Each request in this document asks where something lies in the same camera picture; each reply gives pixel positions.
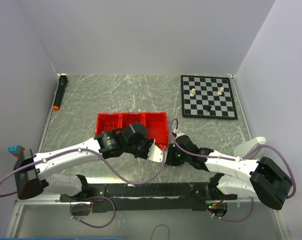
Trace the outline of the red three-compartment bin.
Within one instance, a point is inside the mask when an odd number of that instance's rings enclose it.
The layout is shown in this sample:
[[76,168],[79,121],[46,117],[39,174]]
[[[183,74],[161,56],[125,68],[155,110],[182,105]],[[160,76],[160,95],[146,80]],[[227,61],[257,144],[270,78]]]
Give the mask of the red three-compartment bin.
[[169,132],[165,112],[113,112],[97,115],[95,135],[103,131],[126,128],[130,124],[140,122],[147,128],[147,137],[154,139],[160,149],[168,147]]

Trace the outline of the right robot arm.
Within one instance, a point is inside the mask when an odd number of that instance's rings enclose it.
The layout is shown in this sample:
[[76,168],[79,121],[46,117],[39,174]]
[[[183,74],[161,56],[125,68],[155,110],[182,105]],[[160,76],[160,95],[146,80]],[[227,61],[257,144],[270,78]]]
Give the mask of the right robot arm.
[[197,147],[179,131],[172,133],[172,138],[166,164],[188,163],[197,170],[214,173],[209,186],[212,198],[220,199],[224,195],[258,198],[267,207],[281,210],[289,197],[293,181],[271,158],[242,159]]

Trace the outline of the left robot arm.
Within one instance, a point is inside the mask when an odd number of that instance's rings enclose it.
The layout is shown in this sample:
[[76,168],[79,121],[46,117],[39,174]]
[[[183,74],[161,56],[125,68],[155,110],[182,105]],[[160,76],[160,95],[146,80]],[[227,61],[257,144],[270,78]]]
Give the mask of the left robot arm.
[[84,201],[90,189],[84,185],[83,177],[63,177],[58,183],[54,174],[95,160],[117,158],[123,153],[160,163],[163,154],[154,139],[147,138],[147,133],[147,128],[136,122],[126,128],[103,131],[87,141],[57,151],[33,153],[25,149],[14,165],[17,197],[31,199],[44,189],[56,186],[62,194]]

